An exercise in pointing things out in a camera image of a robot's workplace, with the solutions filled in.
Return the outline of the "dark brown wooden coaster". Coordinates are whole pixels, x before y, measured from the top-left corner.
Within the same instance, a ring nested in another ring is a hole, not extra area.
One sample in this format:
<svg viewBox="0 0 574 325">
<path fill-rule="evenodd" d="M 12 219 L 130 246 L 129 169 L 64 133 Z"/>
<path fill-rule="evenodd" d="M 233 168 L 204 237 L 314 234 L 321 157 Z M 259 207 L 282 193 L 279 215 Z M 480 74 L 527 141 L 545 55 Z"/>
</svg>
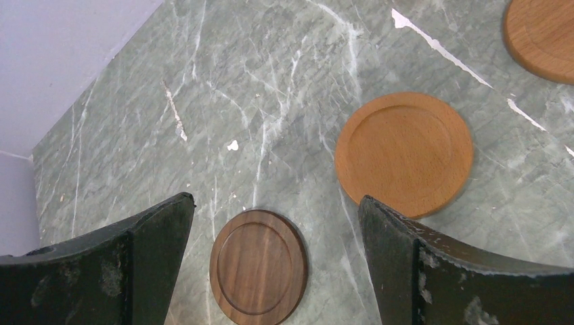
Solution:
<svg viewBox="0 0 574 325">
<path fill-rule="evenodd" d="M 300 303 L 309 276 L 298 229 L 268 210 L 244 211 L 218 233 L 210 258 L 211 289 L 236 324 L 280 324 Z"/>
</svg>

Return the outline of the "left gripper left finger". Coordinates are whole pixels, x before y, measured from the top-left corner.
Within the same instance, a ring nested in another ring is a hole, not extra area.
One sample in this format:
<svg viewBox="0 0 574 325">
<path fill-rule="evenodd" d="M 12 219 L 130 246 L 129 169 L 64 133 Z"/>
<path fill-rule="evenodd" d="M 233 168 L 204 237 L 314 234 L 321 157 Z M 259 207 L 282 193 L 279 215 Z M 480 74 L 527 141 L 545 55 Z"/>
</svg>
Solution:
<svg viewBox="0 0 574 325">
<path fill-rule="evenodd" d="M 163 324 L 187 246 L 194 197 L 22 256 L 1 257 L 2 324 Z"/>
</svg>

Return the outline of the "light wooden coaster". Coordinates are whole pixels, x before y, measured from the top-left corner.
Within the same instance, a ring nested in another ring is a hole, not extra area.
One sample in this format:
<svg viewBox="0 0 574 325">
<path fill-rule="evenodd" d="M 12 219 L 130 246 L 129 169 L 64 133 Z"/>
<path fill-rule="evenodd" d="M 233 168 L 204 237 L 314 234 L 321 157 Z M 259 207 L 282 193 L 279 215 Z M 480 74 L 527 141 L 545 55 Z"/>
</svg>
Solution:
<svg viewBox="0 0 574 325">
<path fill-rule="evenodd" d="M 417 92 L 391 93 L 354 112 L 336 143 L 334 166 L 355 202 L 371 196 L 412 219 L 434 213 L 461 192 L 474 149 L 449 104 Z"/>
<path fill-rule="evenodd" d="M 573 84 L 573 2 L 511 1 L 503 36 L 524 69 L 556 83 Z"/>
</svg>

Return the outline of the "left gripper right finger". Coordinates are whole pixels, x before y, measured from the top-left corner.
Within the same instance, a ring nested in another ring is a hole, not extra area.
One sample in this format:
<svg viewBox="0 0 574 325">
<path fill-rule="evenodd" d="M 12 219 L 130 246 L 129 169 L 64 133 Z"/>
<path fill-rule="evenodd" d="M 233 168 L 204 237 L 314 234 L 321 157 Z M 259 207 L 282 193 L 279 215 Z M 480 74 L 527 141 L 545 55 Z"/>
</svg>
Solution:
<svg viewBox="0 0 574 325">
<path fill-rule="evenodd" d="M 371 196 L 358 217 L 383 324 L 572 324 L 573 270 L 506 257 Z"/>
</svg>

